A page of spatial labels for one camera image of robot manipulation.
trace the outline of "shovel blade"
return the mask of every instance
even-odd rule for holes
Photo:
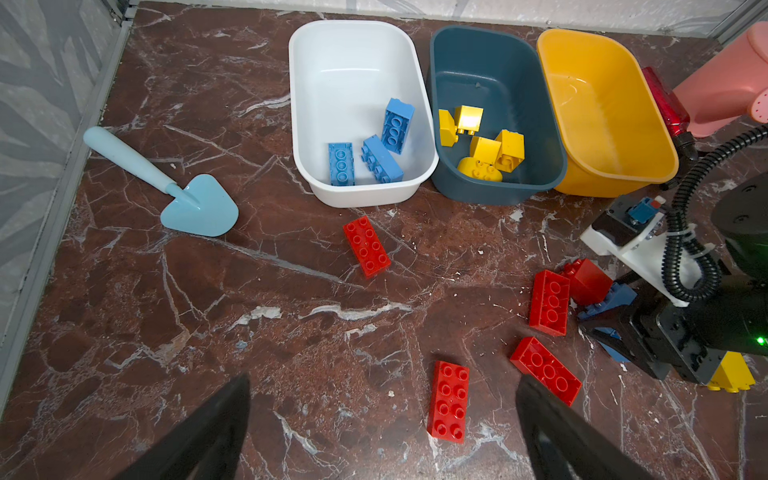
[[[237,221],[237,205],[210,175],[197,175],[184,191],[194,197],[199,207],[178,199],[170,202],[160,215],[160,222],[167,228],[218,237]]]

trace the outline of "brown marble surface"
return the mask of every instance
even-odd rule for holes
[[[552,191],[485,207],[430,182],[398,205],[313,197],[291,157],[287,45],[322,18],[348,17],[141,3],[102,124],[182,185],[213,174],[240,219],[219,238],[165,230],[168,196],[90,159],[0,425],[0,475],[110,477],[248,372],[238,478],[530,478],[507,357],[534,335],[583,380],[573,408],[658,478],[765,478],[764,358],[750,359],[750,392],[710,392],[623,370],[573,314],[563,338],[527,327],[533,275],[596,258],[578,235],[609,200]],[[411,35],[426,74],[446,22],[384,20]],[[483,26],[532,44],[541,31]],[[718,50],[609,36],[672,85]],[[765,148],[707,179],[702,238],[722,244],[705,212],[759,171]],[[342,232],[363,214],[392,258],[372,280]],[[472,371],[463,445],[425,430],[436,359]]]

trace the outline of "light blue toy shovel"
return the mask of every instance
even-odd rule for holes
[[[164,226],[181,232],[218,237],[224,235],[237,221],[237,205],[210,175],[197,175],[187,188],[181,190],[176,182],[149,160],[104,128],[88,128],[83,134],[83,141],[117,166],[159,191],[176,197],[160,215],[160,222]]]

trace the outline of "black cable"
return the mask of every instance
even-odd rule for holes
[[[705,300],[720,288],[721,273],[711,254],[695,258],[701,269],[701,278],[694,288],[687,288],[680,281],[680,259],[685,249],[692,257],[704,251],[704,246],[693,233],[680,234],[688,228],[688,206],[694,192],[704,178],[720,163],[731,158],[737,151],[768,138],[768,125],[760,125],[720,145],[696,162],[680,182],[667,215],[667,245],[661,263],[664,286],[675,298],[685,302]]]

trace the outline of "dark teal plastic bin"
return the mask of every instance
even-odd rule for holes
[[[513,35],[482,28],[441,28],[429,47],[429,101],[437,152],[432,182],[453,200],[515,205],[556,187],[568,167],[547,82],[536,51]],[[472,137],[460,134],[453,147],[440,144],[438,110],[459,105],[483,109],[475,135],[496,138],[501,130],[525,136],[525,160],[502,182],[476,180],[456,170],[469,156]]]

